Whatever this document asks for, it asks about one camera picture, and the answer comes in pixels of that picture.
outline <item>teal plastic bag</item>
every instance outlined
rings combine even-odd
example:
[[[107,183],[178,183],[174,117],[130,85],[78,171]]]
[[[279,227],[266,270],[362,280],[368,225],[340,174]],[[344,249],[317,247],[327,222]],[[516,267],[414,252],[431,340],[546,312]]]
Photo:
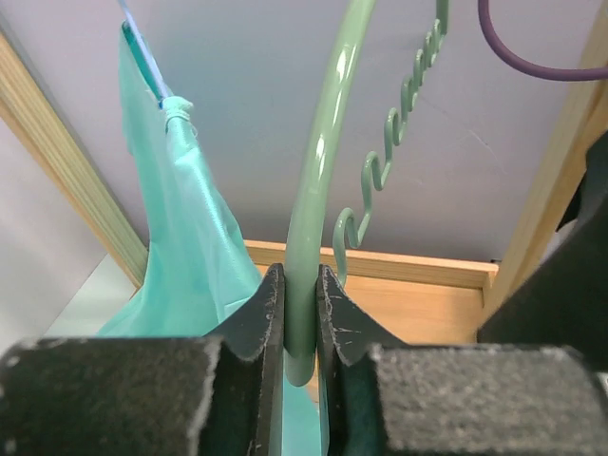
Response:
[[[119,76],[123,132],[137,164],[150,232],[142,288],[100,336],[197,336],[213,330],[257,289],[237,221],[213,184],[190,124],[192,105],[159,94],[123,27]],[[318,412],[283,379],[283,454],[321,453]]]

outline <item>white wall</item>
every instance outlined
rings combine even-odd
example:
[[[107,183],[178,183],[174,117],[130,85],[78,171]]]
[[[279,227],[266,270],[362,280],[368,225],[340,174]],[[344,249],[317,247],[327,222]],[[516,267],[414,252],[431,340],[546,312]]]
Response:
[[[327,59],[350,0],[129,0],[167,82],[193,120],[219,189],[247,238],[284,241]],[[145,236],[118,100],[122,13],[115,0],[0,0],[106,181]],[[360,214],[360,167],[431,24],[431,0],[378,0],[362,49],[328,205]],[[449,35],[429,73],[387,188],[374,193],[362,248],[501,258],[567,85],[503,64],[480,32],[476,0],[450,2]],[[600,0],[493,0],[522,57],[575,67]]]
[[[0,353],[41,335],[105,250],[0,123]]]

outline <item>green curved rod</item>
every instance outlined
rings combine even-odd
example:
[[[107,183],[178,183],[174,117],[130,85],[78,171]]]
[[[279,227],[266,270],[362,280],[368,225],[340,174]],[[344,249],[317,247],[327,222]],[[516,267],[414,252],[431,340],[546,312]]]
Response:
[[[384,167],[381,168],[378,153],[371,151],[365,158],[361,169],[361,193],[363,194],[364,213],[358,227],[354,212],[350,207],[342,210],[333,228],[332,247],[338,269],[338,279],[344,286],[347,277],[345,232],[349,245],[358,249],[363,241],[371,219],[371,183],[376,191],[382,191],[392,167],[392,151],[401,144],[408,127],[409,113],[416,104],[418,90],[425,80],[427,69],[433,66],[437,53],[447,32],[447,0],[437,1],[437,17],[432,29],[427,33],[424,46],[418,49],[414,60],[412,75],[401,84],[401,116],[396,108],[391,108],[384,124]]]
[[[436,2],[443,36],[447,0]],[[313,376],[314,293],[327,196],[354,70],[374,5],[375,0],[351,0],[349,4],[328,63],[300,171],[285,253],[285,369],[295,386],[305,385]]]

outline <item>black fabric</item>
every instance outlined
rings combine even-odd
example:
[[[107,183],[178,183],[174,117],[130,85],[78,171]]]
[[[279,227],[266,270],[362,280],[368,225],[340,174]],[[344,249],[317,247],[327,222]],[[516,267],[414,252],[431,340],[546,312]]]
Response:
[[[568,345],[608,371],[608,132],[587,153],[573,231],[481,327],[478,341]]]

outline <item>purple cable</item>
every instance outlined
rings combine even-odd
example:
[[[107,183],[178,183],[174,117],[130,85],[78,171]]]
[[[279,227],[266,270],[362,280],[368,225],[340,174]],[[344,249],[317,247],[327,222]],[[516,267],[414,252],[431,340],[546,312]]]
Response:
[[[535,78],[548,79],[550,81],[595,81],[598,79],[608,79],[608,66],[589,69],[561,69],[540,66],[524,60],[522,57],[511,52],[496,34],[490,18],[489,1],[479,0],[477,8],[479,12],[479,24],[482,26],[485,40],[494,53],[510,67]]]

